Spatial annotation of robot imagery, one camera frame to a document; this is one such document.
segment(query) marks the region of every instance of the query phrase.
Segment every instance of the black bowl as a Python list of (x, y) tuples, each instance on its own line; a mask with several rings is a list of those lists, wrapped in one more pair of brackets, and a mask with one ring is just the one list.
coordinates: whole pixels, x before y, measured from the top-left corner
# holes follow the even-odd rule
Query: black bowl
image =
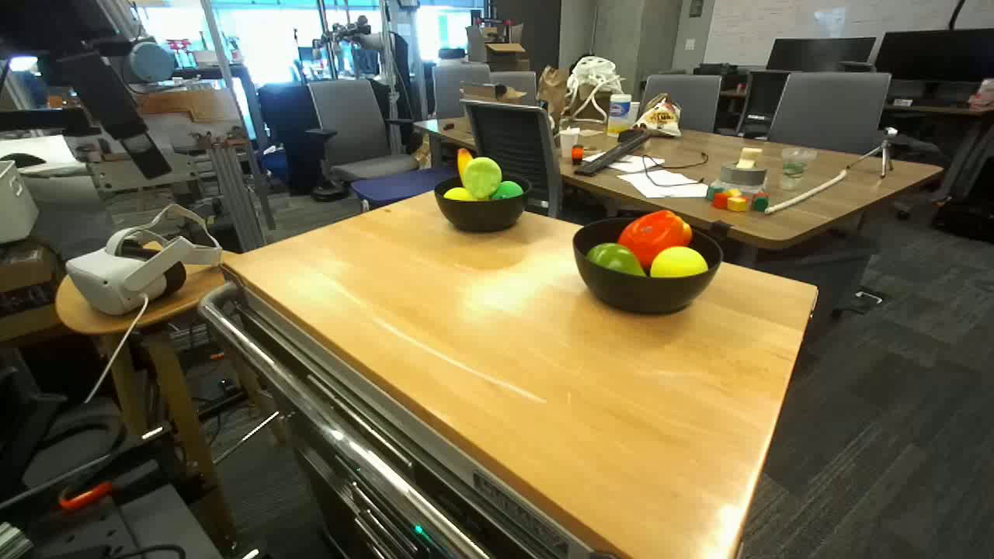
[(683, 275), (683, 280), (654, 280), (654, 275), (624, 275), (609, 267), (597, 267), (588, 258), (588, 250), (598, 241), (618, 241), (627, 223), (630, 221), (588, 223), (571, 236), (573, 260), (593, 299), (627, 314), (675, 314), (704, 291), (704, 284), (721, 267), (721, 246), (715, 236), (701, 229), (694, 229), (689, 248), (701, 250), (701, 258), (708, 260), (708, 273)]
[(440, 214), (456, 227), (456, 229), (466, 229), (466, 232), (494, 232), (494, 229), (508, 229), (520, 223), (522, 211), (525, 211), (525, 195), (520, 198), (482, 198), (482, 200), (456, 200), (456, 198), (444, 198), (444, 193), (451, 187), (461, 187), (456, 178), (451, 181), (440, 181), (436, 187), (436, 200), (440, 209)]

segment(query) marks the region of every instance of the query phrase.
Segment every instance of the wooden table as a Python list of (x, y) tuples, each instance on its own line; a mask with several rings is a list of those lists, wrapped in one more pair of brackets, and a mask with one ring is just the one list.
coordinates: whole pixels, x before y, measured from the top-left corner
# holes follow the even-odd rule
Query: wooden table
[(228, 270), (597, 547), (730, 555), (816, 291), (721, 263), (681, 314), (618, 314), (571, 232), (466, 236), (428, 193)]
[[(423, 128), (433, 137), (438, 137), (440, 142), (456, 142), (456, 147), (471, 149), (471, 131), (469, 131), (469, 122), (464, 122), (464, 119), (424, 122)], [(803, 184), (790, 193), (779, 193), (779, 149), (782, 149), (782, 142), (754, 142), (754, 138), (741, 138), (741, 137), (683, 131), (683, 138), (649, 138), (647, 154), (663, 159), (672, 166), (681, 166), (681, 172), (686, 172), (694, 181), (718, 181), (721, 163), (733, 163), (738, 159), (741, 147), (763, 149), (771, 181), (773, 181), (773, 200), (779, 200), (787, 195), (797, 195), (797, 193), (834, 178), (846, 163), (856, 162), (856, 154), (847, 154), (847, 153), (816, 153), (816, 162), (803, 172)], [(611, 195), (611, 198), (624, 198), (624, 200), (637, 200), (637, 206), (675, 209), (686, 221), (694, 221), (696, 227), (727, 223), (730, 239), (737, 239), (748, 248), (787, 250), (787, 248), (800, 246), (803, 239), (819, 236), (823, 229), (872, 209), (872, 206), (888, 200), (891, 195), (899, 195), (903, 189), (913, 189), (919, 184), (934, 181), (940, 172), (940, 166), (916, 163), (916, 162), (893, 162), (893, 171), (885, 181), (878, 181), (878, 162), (859, 159), (837, 187), (832, 187), (832, 189), (825, 189), (796, 209), (787, 209), (779, 214), (730, 214), (730, 211), (710, 209), (704, 198), (649, 200), (630, 184), (624, 184), (615, 171), (601, 171), (597, 178), (579, 178), (567, 162), (558, 162), (558, 172), (565, 184), (598, 193), (598, 195)]]
[(924, 119), (950, 128), (953, 159), (932, 198), (969, 198), (986, 162), (994, 154), (994, 105), (888, 105), (888, 114)]
[[(218, 487), (218, 473), (211, 458), (211, 448), (198, 429), (198, 408), (188, 397), (188, 384), (180, 365), (180, 357), (166, 337), (163, 328), (156, 328), (180, 314), (197, 309), (197, 305), (223, 284), (221, 267), (187, 267), (187, 281), (178, 296), (152, 300), (147, 315), (136, 321), (140, 343), (150, 349), (158, 394), (166, 407), (170, 432), (183, 449), (187, 469), (201, 477), (204, 495), (198, 501), (198, 515), (214, 537), (218, 547), (232, 543), (232, 521), (223, 503), (223, 492)], [(76, 284), (66, 275), (57, 291), (57, 314), (62, 326), (71, 332), (90, 334), (96, 342), (96, 349), (110, 357), (116, 343), (120, 342), (129, 315), (106, 315), (88, 305), (88, 299), (76, 291)], [(150, 429), (147, 420), (147, 394), (136, 389), (129, 353), (120, 349), (111, 362), (111, 381), (120, 407), (123, 429), (129, 435), (143, 435)]]

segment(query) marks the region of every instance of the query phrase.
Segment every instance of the monitor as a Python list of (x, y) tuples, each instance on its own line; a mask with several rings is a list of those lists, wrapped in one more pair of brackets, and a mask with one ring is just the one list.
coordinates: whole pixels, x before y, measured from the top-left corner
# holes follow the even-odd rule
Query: monitor
[(865, 61), (875, 36), (779, 36), (768, 68), (787, 70), (843, 70), (852, 61)]
[(875, 68), (893, 79), (986, 79), (994, 77), (994, 29), (891, 32), (881, 36)]

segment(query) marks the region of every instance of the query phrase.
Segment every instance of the gray carpet floor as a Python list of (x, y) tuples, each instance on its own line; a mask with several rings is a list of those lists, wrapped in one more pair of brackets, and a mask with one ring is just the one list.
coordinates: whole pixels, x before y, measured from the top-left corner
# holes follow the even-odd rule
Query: gray carpet floor
[[(276, 206), (276, 236), (357, 211)], [(741, 555), (994, 555), (994, 246), (893, 221), (864, 281), (881, 308), (843, 314), (797, 362)], [(230, 421), (218, 439), (248, 421)], [(245, 445), (221, 469), (245, 547), (327, 555), (290, 449)]]

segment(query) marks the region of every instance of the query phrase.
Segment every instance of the vr headset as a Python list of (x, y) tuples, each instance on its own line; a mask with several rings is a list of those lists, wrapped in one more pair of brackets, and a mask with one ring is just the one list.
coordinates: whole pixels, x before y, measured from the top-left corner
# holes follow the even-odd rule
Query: vr headset
[[(183, 236), (163, 239), (162, 221), (197, 223), (211, 246)], [(117, 229), (101, 248), (66, 263), (71, 281), (98, 314), (129, 314), (143, 299), (166, 299), (187, 281), (183, 263), (221, 263), (221, 246), (204, 221), (183, 206), (163, 206), (150, 223)]]

